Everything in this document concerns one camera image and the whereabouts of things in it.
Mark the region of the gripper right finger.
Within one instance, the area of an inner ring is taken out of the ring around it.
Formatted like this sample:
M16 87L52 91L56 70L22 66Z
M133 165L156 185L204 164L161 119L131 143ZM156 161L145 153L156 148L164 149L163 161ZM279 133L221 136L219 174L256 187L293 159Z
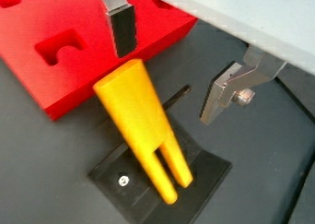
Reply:
M245 106L255 96L252 88L272 80L287 62L249 45L244 53L244 63L232 63L212 81L200 121L209 124L233 102Z

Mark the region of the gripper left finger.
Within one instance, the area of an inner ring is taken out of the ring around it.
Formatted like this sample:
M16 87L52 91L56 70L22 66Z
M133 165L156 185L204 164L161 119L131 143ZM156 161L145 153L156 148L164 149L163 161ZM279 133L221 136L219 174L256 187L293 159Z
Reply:
M117 57L121 58L136 48L135 8L128 0L103 0L103 3Z

